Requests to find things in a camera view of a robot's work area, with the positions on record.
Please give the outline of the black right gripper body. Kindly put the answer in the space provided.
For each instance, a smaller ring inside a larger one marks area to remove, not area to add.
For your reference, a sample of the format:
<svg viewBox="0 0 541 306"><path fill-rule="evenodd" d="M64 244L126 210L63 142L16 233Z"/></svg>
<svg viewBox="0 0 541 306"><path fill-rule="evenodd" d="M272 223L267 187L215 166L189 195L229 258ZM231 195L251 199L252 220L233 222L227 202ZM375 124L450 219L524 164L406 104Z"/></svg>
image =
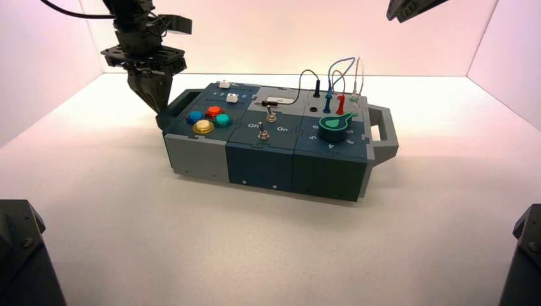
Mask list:
<svg viewBox="0 0 541 306"><path fill-rule="evenodd" d="M388 21L406 22L432 8L435 8L447 0L390 0L387 8Z"/></svg>

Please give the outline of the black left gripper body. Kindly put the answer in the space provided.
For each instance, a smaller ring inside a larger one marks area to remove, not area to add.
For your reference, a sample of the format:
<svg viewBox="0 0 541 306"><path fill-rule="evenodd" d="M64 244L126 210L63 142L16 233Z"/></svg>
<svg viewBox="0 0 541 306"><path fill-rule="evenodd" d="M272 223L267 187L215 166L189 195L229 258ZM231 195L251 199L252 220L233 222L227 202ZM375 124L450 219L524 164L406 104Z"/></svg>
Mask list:
<svg viewBox="0 0 541 306"><path fill-rule="evenodd" d="M101 51L111 67L127 71L151 71L176 75L187 68L185 51L164 46L168 32L187 33L185 17L137 17L114 19L118 44Z"/></svg>

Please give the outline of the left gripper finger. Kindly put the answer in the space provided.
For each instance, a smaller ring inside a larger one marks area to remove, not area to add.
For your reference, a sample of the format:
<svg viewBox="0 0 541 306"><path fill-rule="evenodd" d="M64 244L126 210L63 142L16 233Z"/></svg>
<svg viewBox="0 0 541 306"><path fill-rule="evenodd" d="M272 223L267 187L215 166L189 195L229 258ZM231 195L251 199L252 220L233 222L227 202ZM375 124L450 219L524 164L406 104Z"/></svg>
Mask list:
<svg viewBox="0 0 541 306"><path fill-rule="evenodd" d="M128 85L153 111L160 113L158 77L146 74L129 74Z"/></svg>
<svg viewBox="0 0 541 306"><path fill-rule="evenodd" d="M172 81L173 76L171 74L152 73L152 98L156 113L161 113L168 106Z"/></svg>

